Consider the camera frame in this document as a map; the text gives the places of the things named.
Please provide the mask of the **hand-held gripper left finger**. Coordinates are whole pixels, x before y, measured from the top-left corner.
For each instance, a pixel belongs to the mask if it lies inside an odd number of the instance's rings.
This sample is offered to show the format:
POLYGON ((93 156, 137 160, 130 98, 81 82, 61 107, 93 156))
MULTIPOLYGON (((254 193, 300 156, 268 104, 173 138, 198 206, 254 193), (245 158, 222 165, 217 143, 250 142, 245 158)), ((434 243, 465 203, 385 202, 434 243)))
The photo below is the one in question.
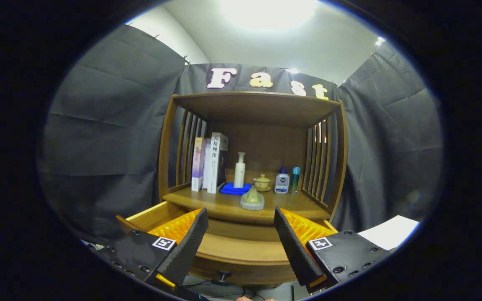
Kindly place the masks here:
POLYGON ((151 231, 128 231, 96 254, 137 282, 173 295, 193 295, 183 288, 208 229, 206 208, 199 208, 151 231))

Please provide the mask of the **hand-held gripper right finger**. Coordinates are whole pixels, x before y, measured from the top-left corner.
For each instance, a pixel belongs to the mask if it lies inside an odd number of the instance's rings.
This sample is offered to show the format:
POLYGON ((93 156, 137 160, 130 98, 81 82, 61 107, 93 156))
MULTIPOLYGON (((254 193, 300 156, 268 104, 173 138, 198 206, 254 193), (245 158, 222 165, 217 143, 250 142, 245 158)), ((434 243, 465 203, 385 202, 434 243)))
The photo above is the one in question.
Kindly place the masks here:
POLYGON ((274 227, 298 283, 309 293, 353 279, 390 255, 354 231, 331 230, 280 207, 274 227))

